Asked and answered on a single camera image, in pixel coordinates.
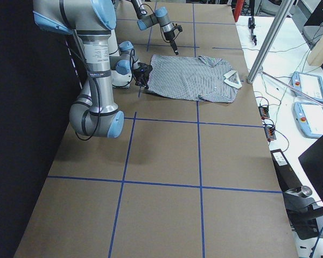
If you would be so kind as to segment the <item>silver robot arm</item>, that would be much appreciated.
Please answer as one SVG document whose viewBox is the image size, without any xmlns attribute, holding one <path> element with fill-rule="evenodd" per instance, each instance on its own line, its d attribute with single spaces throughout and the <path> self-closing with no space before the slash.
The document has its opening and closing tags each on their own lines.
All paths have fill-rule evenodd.
<svg viewBox="0 0 323 258">
<path fill-rule="evenodd" d="M 33 14 L 40 29 L 77 40 L 78 58 L 88 76 L 69 112 L 78 139 L 117 138 L 124 113 L 114 101 L 112 72 L 122 77 L 130 74 L 138 86 L 146 87 L 152 66 L 140 62 L 128 41 L 118 46 L 121 54 L 110 55 L 110 43 L 116 41 L 112 1 L 33 1 Z"/>
<path fill-rule="evenodd" d="M 139 29 L 143 31 L 158 24 L 162 39 L 172 47 L 175 55 L 178 55 L 178 46 L 175 40 L 182 32 L 182 26 L 171 22 L 167 8 L 162 6 L 152 10 L 144 1 L 132 0 L 131 3 L 138 18 Z"/>
</svg>

